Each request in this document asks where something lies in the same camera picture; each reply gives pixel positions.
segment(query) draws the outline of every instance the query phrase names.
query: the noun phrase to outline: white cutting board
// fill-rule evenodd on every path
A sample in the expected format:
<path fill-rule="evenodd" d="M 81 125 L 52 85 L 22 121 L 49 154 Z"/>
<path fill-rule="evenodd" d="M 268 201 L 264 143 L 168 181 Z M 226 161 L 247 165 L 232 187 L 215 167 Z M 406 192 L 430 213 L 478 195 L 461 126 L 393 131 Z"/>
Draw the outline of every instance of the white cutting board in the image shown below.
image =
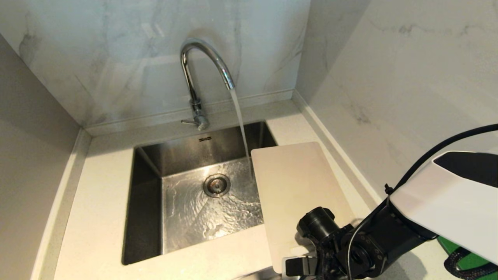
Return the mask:
<path fill-rule="evenodd" d="M 299 220 L 318 206 L 329 208 L 343 227 L 353 213 L 317 142 L 254 149 L 251 152 L 273 269 L 303 254 L 295 237 Z"/>

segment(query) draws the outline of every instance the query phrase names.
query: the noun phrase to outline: water stream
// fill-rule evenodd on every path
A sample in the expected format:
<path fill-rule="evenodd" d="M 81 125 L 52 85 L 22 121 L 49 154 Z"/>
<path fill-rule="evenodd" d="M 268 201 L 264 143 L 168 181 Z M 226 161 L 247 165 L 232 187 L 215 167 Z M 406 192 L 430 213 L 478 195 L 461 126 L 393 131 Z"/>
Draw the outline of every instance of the water stream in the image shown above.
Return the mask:
<path fill-rule="evenodd" d="M 239 126 L 241 126 L 242 139 L 244 140 L 244 148 L 246 148 L 246 157 L 249 161 L 249 149 L 248 149 L 248 143 L 246 141 L 246 132 L 244 131 L 244 123 L 242 121 L 241 108 L 239 106 L 239 100 L 237 99 L 237 93 L 235 92 L 235 88 L 230 90 L 230 95 L 232 96 L 232 99 L 234 101 L 235 111 L 237 112 L 237 118 L 239 118 Z"/>

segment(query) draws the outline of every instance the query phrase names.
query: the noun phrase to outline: countertop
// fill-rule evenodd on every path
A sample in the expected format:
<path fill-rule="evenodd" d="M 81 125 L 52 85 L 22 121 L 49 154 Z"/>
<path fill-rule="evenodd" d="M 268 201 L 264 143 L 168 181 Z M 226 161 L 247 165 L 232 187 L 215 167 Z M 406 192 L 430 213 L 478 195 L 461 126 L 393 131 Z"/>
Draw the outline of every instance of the countertop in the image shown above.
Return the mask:
<path fill-rule="evenodd" d="M 208 131 L 238 124 L 234 111 L 213 114 L 209 119 Z M 245 123 L 265 120 L 278 145 L 320 143 L 354 215 L 362 218 L 370 212 L 291 100 L 245 108 L 243 119 Z M 192 126 L 174 122 L 92 139 L 64 234 L 56 280 L 231 280 L 271 266 L 264 225 L 135 264 L 121 263 L 133 148 L 198 133 Z M 379 279 L 456 279 L 443 267 L 446 257 L 437 242 L 428 242 L 402 256 Z"/>

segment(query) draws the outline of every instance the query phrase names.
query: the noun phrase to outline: green mat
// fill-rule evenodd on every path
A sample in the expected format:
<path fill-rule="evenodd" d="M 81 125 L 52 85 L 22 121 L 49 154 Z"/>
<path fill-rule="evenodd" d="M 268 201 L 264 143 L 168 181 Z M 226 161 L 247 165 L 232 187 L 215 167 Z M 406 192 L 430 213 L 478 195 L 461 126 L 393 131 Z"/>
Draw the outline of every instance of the green mat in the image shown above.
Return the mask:
<path fill-rule="evenodd" d="M 456 250 L 459 247 L 455 243 L 441 236 L 438 237 L 437 240 L 448 254 L 451 254 L 454 250 Z M 488 261 L 486 261 L 485 259 L 477 256 L 476 254 L 470 253 L 468 256 L 466 256 L 465 258 L 463 258 L 461 261 L 458 262 L 459 264 L 458 267 L 461 270 L 467 270 L 471 268 L 480 267 L 486 263 L 488 263 Z M 498 279 L 498 272 L 479 278 L 479 280 L 497 280 L 497 279 Z"/>

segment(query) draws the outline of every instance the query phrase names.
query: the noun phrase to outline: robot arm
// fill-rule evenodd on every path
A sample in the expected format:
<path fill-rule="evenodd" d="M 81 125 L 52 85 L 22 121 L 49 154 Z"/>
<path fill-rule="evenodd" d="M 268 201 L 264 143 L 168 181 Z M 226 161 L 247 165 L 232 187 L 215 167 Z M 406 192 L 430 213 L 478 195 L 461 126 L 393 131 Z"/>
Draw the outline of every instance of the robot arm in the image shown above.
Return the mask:
<path fill-rule="evenodd" d="M 453 275 L 476 279 L 497 270 L 498 155 L 444 153 L 395 190 L 356 229 L 352 225 L 339 228 L 326 208 L 307 213 L 297 231 L 315 245 L 317 258 L 286 260 L 287 275 L 316 275 L 323 280 L 344 275 L 374 278 L 400 256 L 438 235 L 490 261 L 460 272 L 456 269 L 462 258 L 459 252 L 445 262 Z"/>

